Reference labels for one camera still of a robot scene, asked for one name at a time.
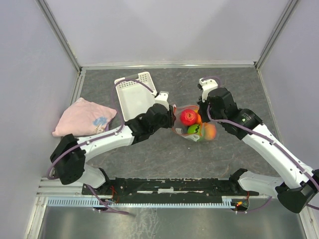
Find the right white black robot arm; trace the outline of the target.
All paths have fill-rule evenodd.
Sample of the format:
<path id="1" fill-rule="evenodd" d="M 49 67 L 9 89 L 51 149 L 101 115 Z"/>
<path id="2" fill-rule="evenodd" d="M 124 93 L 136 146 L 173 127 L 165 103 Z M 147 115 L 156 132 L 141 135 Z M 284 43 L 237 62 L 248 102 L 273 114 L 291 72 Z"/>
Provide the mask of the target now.
<path id="1" fill-rule="evenodd" d="M 279 174 L 278 177 L 237 170 L 229 190 L 240 195 L 254 191 L 277 198 L 289 211 L 300 213 L 319 192 L 319 171 L 294 156 L 250 109 L 240 109 L 226 88 L 202 88 L 198 101 L 203 122 L 217 122 L 225 131 L 258 152 Z"/>

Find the clear orange zip top bag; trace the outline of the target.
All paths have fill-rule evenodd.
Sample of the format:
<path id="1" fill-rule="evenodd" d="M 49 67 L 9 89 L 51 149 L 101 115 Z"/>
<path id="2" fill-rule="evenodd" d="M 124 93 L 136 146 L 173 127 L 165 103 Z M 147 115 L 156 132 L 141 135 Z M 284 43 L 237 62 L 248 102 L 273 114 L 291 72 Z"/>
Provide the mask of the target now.
<path id="1" fill-rule="evenodd" d="M 217 137 L 217 129 L 213 122 L 203 122 L 198 113 L 199 107 L 173 105 L 176 117 L 172 131 L 177 135 L 195 142 L 212 141 Z"/>

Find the green watermelon toy ball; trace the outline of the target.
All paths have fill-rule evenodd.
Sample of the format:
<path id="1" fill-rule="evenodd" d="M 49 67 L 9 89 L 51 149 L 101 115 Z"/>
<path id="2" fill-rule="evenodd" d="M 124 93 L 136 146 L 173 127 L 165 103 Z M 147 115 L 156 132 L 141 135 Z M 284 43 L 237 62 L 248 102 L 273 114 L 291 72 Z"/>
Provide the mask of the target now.
<path id="1" fill-rule="evenodd" d="M 201 134 L 201 125 L 200 124 L 193 124 L 188 127 L 187 129 L 188 134 Z"/>

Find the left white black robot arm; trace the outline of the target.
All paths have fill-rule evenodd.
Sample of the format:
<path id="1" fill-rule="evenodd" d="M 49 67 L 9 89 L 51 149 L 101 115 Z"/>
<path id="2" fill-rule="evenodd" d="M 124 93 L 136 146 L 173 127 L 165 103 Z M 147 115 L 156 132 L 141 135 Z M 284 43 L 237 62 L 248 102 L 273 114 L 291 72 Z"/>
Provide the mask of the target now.
<path id="1" fill-rule="evenodd" d="M 80 182 L 99 194 L 106 194 L 110 190 L 108 176 L 103 169 L 87 165 L 87 161 L 110 150 L 145 141 L 160 128 L 173 127 L 176 120 L 173 111 L 172 105 L 154 104 L 146 113 L 98 137 L 64 136 L 50 156 L 55 178 L 63 185 Z"/>

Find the peach toy fruit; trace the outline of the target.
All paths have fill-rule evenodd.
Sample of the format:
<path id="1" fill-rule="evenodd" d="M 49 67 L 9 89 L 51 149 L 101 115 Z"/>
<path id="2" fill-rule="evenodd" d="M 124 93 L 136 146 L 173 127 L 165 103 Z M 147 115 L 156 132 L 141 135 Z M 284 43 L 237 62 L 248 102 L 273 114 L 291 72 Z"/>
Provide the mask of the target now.
<path id="1" fill-rule="evenodd" d="M 217 131 L 214 124 L 211 124 L 211 123 L 204 124 L 204 139 L 205 140 L 215 139 L 216 134 L 217 134 Z"/>

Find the white perforated plastic basket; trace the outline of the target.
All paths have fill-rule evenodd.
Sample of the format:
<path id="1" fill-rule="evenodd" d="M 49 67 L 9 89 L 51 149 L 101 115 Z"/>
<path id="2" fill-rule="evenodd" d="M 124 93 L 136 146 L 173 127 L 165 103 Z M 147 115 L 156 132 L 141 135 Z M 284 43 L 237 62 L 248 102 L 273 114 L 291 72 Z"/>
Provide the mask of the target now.
<path id="1" fill-rule="evenodd" d="M 149 72 L 141 72 L 114 81 L 124 121 L 146 113 L 155 103 L 156 88 Z"/>

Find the orange toy fruit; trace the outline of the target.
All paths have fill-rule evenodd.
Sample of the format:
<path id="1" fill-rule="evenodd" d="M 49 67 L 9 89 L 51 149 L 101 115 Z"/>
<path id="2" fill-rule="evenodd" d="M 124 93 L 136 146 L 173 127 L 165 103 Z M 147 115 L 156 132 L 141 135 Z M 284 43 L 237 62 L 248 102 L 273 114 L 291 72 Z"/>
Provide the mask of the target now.
<path id="1" fill-rule="evenodd" d="M 201 116 L 200 116 L 200 114 L 198 113 L 198 110 L 194 110 L 194 111 L 196 112 L 196 115 L 197 115 L 196 124 L 202 124 Z"/>

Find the pink red toy fruit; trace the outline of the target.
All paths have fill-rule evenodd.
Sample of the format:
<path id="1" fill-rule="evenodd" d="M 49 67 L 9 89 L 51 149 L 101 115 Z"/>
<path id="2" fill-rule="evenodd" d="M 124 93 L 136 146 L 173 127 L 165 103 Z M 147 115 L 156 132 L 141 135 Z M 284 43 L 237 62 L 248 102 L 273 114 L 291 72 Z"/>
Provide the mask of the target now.
<path id="1" fill-rule="evenodd" d="M 186 109 L 180 114 L 180 121 L 185 126 L 192 126 L 197 122 L 198 115 L 194 110 Z"/>

